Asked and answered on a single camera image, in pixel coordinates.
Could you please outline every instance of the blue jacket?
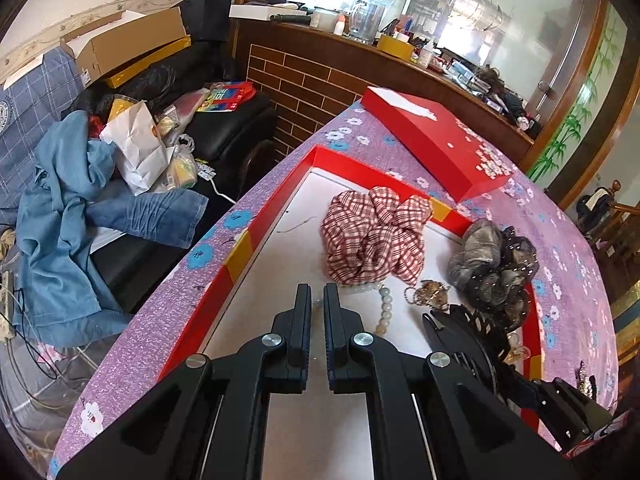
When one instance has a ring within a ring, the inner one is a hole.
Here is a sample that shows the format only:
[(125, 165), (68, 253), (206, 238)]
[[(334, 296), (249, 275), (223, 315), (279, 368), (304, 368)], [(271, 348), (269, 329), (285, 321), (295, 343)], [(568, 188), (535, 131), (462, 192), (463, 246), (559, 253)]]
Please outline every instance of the blue jacket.
[(81, 346), (122, 332), (130, 319), (89, 259), (84, 222), (86, 203), (113, 173), (115, 151), (88, 140), (84, 111), (53, 124), (34, 150), (35, 178), (20, 198), (16, 229), (25, 315), (17, 306), (13, 320), (32, 340)]

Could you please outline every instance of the black lace fabric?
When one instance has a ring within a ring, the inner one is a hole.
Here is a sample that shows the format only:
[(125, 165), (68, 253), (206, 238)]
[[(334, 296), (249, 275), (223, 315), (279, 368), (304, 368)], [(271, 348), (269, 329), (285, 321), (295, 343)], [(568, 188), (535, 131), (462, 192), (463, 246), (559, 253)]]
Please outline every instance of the black lace fabric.
[(462, 242), (447, 266), (449, 282), (473, 308), (494, 316), (507, 332), (516, 330), (529, 313), (525, 286), (540, 268), (536, 248), (513, 227), (500, 231), (485, 218), (466, 230)]

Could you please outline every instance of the jug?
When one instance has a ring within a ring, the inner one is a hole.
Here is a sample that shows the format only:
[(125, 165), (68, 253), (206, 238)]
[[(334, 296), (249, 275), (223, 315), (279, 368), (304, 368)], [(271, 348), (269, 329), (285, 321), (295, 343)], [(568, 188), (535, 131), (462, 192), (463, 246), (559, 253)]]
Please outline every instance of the jug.
[(361, 43), (373, 44), (385, 8), (373, 0), (357, 0), (351, 9), (349, 36)]

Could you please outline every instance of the power strip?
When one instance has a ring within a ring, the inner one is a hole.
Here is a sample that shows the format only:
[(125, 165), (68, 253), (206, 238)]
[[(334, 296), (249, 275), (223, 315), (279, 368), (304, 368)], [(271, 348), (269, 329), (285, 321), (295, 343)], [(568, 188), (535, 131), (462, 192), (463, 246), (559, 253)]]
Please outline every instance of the power strip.
[(14, 318), (14, 275), (8, 270), (2, 273), (2, 286), (0, 286), (0, 342), (6, 344), (9, 339), (15, 337), (14, 326), (10, 321)]

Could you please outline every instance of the table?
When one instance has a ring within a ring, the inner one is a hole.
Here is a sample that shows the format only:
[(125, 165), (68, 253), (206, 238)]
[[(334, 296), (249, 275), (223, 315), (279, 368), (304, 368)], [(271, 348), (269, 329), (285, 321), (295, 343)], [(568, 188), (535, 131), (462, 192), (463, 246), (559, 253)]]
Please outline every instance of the table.
[[(533, 287), (541, 320), (543, 378), (560, 377), (575, 384), (575, 372), (583, 360), (587, 375), (596, 376), (598, 402), (606, 408), (613, 405), (618, 364), (609, 303), (593, 253), (569, 218), (515, 165), (513, 178), (506, 186), (456, 204), (413, 155), (356, 103), (316, 132), (238, 201), (158, 286), (116, 341), (74, 407), (54, 453), (51, 477), (154, 386), (190, 315), (233, 247), (230, 242), (316, 144), (343, 152), (425, 190), (470, 219), (486, 217), (501, 226), (513, 225), (519, 235), (529, 237), (540, 261)], [(541, 434), (550, 438), (544, 428)]]

